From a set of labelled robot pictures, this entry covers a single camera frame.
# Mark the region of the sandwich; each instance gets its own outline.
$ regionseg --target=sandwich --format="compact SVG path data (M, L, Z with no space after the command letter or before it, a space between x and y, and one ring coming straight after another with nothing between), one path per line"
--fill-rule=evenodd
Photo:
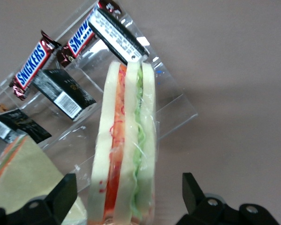
M151 224L156 152L150 64L112 62L104 85L92 167L89 225Z
M48 195L63 175L27 135L17 137L0 156L0 208L6 214L19 210L31 199ZM63 225L84 225L87 212L77 197Z

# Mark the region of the black packaging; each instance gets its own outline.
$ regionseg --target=black packaging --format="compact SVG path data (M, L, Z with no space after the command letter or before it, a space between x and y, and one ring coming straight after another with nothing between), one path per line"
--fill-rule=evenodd
M0 138L11 143L19 135L28 134L36 143L51 137L44 128L20 109L0 114Z
M73 121L96 105L93 97L63 69L40 70L33 83Z

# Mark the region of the beige table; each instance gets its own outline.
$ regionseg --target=beige table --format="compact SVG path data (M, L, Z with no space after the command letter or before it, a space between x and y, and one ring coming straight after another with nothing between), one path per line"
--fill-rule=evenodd
M0 0L0 82L84 1ZM121 0L199 117L160 142L156 225L186 213L183 172L281 223L281 0Z

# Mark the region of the chocolate bar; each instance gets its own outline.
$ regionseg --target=chocolate bar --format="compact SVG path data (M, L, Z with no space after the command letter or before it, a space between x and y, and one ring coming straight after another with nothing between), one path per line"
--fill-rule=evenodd
M21 70L15 74L9 85L13 87L14 94L20 100L24 100L27 97L29 86L39 69L46 68L53 60L51 56L54 51L61 47L61 44L53 41L43 31L41 31L41 34L43 37L34 48Z
M99 0L95 8L104 9L109 14L116 18L122 15L122 11L117 3L112 0ZM89 27L88 20L90 14L82 22L76 33L69 39L66 45L57 53L57 60L63 66L66 67L73 62L77 56L83 51L83 49L95 39L95 34Z

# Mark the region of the tomato slice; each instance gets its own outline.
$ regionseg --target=tomato slice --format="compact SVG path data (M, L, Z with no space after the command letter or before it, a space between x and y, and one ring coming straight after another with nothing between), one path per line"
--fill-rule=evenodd
M114 210L118 192L121 164L123 159L125 142L125 76L126 66L120 65L116 90L114 123L113 126L110 128L110 133L112 136L112 147L109 157L111 163L106 187L104 216Z

